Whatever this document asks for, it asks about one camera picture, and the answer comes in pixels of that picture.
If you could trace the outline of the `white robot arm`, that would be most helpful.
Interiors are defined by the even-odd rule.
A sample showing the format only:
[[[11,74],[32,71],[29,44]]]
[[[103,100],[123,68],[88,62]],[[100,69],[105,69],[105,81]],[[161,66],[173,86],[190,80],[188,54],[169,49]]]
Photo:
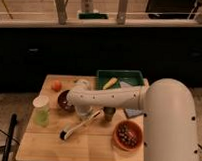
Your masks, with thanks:
[[[83,109],[109,106],[143,110],[144,161],[199,161],[195,102],[180,81],[163,78],[150,86],[91,90],[89,82],[80,79],[67,100]]]

